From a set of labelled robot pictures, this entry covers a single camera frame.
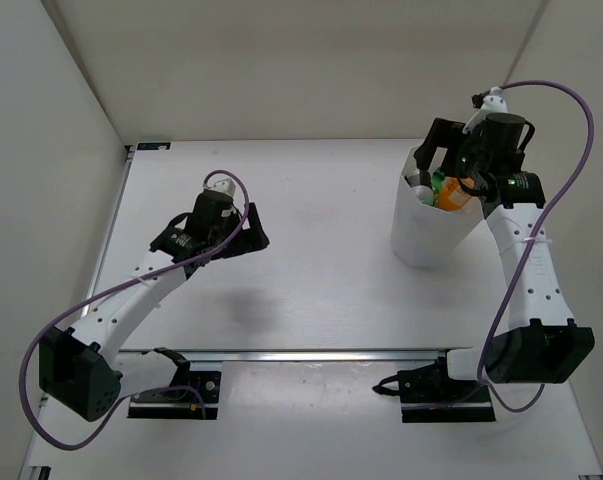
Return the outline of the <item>orange soda bottle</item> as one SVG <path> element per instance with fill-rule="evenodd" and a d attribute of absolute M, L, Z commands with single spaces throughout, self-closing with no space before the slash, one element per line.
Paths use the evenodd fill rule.
<path fill-rule="evenodd" d="M 447 212 L 463 209 L 472 196 L 463 189 L 465 183 L 453 177 L 446 177 L 439 189 L 435 206 Z"/>

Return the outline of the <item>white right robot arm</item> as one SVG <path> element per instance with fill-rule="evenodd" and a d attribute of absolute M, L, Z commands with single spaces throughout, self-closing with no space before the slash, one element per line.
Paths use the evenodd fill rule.
<path fill-rule="evenodd" d="M 479 200 L 508 284 L 497 311 L 509 316 L 506 331 L 492 326 L 483 346 L 447 352 L 447 365 L 430 375 L 441 399 L 457 397 L 467 381 L 561 384 L 594 348 L 592 329 L 576 323 L 554 271 L 541 180 L 522 168 L 534 133 L 529 121 L 509 113 L 490 113 L 469 133 L 437 118 L 415 151 L 425 170 L 443 149 L 443 173 L 464 181 L 464 191 Z"/>

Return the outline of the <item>green plastic bottle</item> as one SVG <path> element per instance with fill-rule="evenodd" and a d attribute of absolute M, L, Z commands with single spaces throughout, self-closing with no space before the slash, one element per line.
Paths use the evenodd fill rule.
<path fill-rule="evenodd" d="M 446 210 L 449 194 L 446 188 L 445 174 L 440 170 L 435 170 L 431 175 L 431 182 L 434 193 L 434 206 L 441 210 Z"/>

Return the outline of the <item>clear black-label bottle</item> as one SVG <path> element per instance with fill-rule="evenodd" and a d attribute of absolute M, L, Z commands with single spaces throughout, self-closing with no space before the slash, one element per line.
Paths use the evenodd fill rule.
<path fill-rule="evenodd" d="M 417 169 L 407 174 L 404 179 L 422 204 L 433 204 L 434 191 L 428 171 Z"/>

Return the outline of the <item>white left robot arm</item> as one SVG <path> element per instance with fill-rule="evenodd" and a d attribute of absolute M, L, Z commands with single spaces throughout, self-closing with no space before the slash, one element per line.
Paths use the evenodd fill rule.
<path fill-rule="evenodd" d="M 173 218 L 151 242 L 133 272 L 141 282 L 107 296 L 66 329 L 51 328 L 39 343 L 39 385 L 44 392 L 93 422 L 121 398 L 158 389 L 179 400 L 191 386 L 185 357 L 165 347 L 117 357 L 140 323 L 172 291 L 213 259 L 228 259 L 265 249 L 265 234 L 255 203 L 247 227 L 229 194 L 200 193 L 190 212 Z"/>

